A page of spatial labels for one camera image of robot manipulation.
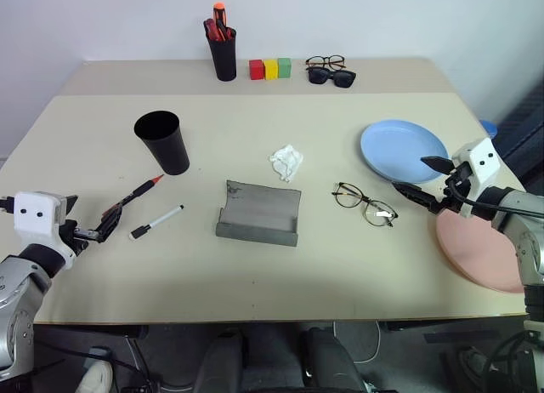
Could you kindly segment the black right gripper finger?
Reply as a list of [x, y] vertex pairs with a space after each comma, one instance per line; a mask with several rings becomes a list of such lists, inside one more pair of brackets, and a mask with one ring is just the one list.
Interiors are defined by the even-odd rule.
[[422, 157], [421, 161], [440, 174], [451, 174], [451, 172], [455, 170], [453, 161], [448, 158]]
[[405, 182], [393, 182], [394, 189], [408, 200], [423, 206], [432, 214], [438, 214], [444, 209], [444, 206], [437, 198], [417, 185]]

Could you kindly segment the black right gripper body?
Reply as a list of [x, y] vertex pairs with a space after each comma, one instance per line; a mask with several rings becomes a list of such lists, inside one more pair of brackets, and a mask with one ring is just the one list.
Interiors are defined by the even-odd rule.
[[446, 187], [443, 190], [444, 198], [441, 203], [444, 209], [460, 213], [471, 188], [468, 178], [473, 174], [468, 162], [463, 162], [455, 167], [455, 170], [445, 180]]

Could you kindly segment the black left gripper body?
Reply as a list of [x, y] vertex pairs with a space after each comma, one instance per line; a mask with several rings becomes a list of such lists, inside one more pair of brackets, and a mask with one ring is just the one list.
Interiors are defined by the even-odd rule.
[[77, 226], [77, 222], [67, 219], [59, 227], [59, 235], [64, 244], [66, 244], [76, 256], [79, 256], [88, 247], [88, 242], [92, 240], [92, 232], [84, 230]]

